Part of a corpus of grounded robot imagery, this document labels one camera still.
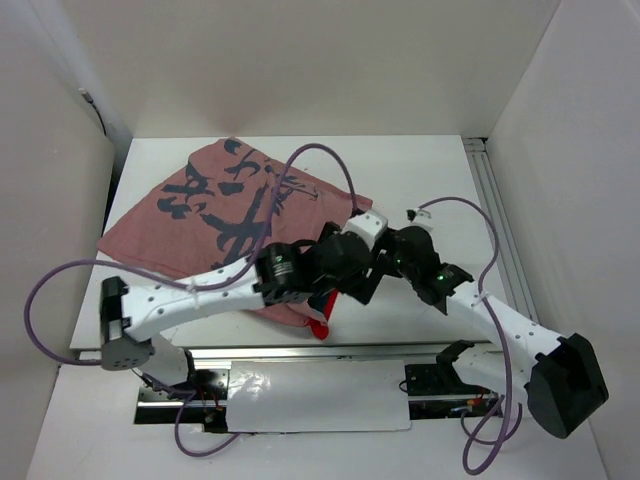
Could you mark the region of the white glossy cover plate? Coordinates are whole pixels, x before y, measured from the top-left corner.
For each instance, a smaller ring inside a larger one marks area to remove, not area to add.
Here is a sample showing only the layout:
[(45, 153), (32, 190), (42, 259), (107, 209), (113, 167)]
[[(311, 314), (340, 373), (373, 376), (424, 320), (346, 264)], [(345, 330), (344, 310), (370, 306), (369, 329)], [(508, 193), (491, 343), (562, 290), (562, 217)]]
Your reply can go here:
[(400, 360), (234, 362), (232, 433), (394, 432), (411, 427)]

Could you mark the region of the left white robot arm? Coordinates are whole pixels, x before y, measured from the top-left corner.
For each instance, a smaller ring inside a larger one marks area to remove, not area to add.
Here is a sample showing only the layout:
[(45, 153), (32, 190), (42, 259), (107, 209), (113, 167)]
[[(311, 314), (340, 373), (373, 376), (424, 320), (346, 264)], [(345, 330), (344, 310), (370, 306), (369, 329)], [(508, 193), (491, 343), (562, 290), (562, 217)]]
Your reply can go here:
[(197, 387), (192, 356), (163, 331), (231, 311), (303, 305), (338, 291), (366, 274), (386, 227), (371, 213), (358, 215), (316, 243), (273, 243), (254, 263), (241, 259), (189, 277), (184, 288), (108, 278), (101, 286), (100, 366), (136, 369), (172, 397), (187, 398)]

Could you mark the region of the pink and red pillowcase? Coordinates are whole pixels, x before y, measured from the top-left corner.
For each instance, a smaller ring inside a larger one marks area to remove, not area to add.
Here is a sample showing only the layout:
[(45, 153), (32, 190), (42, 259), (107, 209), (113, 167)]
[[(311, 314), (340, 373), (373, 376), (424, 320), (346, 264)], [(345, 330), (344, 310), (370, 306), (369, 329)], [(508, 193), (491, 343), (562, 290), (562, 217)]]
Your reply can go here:
[(316, 240), (328, 222), (344, 225), (371, 199), (305, 173), (235, 139), (218, 140), (188, 157), (98, 241), (120, 263), (172, 279), (219, 269), (250, 255), (266, 214), (265, 240)]

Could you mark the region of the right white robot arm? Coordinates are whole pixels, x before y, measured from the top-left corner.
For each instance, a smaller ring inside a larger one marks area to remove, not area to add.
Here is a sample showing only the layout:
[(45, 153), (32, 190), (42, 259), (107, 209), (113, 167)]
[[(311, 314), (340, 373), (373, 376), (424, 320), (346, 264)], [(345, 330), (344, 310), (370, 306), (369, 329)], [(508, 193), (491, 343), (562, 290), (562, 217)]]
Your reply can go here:
[(480, 353), (458, 341), (442, 352), (436, 379), (448, 392), (466, 384), (493, 391), (512, 387), (547, 433), (567, 438), (609, 398), (592, 344), (582, 335), (549, 330), (480, 289), (460, 267), (444, 263), (427, 229), (410, 225), (391, 235), (393, 263), (418, 298), (501, 348)]

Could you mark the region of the aluminium mounting rail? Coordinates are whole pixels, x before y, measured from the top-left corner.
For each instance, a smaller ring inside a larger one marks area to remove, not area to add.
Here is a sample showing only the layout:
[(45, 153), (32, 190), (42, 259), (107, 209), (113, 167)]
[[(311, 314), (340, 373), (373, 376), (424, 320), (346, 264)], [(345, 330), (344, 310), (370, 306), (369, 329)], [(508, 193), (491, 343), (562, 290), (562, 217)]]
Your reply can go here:
[(439, 376), (436, 345), (325, 346), (294, 348), (195, 349), (196, 377), (188, 404), (164, 391), (141, 384), (134, 402), (138, 426), (174, 422), (201, 426), (210, 433), (232, 433), (226, 424), (227, 392), (234, 362), (375, 361), (400, 360), (405, 379), (399, 388), (408, 396), (411, 424), (416, 420), (481, 417), (498, 396), (482, 387), (448, 384)]

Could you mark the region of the aluminium frame right side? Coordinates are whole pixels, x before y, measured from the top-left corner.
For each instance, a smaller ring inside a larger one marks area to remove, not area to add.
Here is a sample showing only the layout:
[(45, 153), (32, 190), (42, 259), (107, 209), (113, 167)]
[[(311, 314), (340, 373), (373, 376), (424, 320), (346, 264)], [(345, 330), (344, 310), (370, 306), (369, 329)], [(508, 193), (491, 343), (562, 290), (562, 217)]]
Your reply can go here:
[(533, 322), (538, 323), (539, 317), (518, 255), (496, 177), (490, 164), (486, 139), (463, 137), (462, 143), (477, 195), (484, 211), (491, 217), (497, 231), (500, 245), (497, 264), (501, 279), (505, 285), (507, 302)]

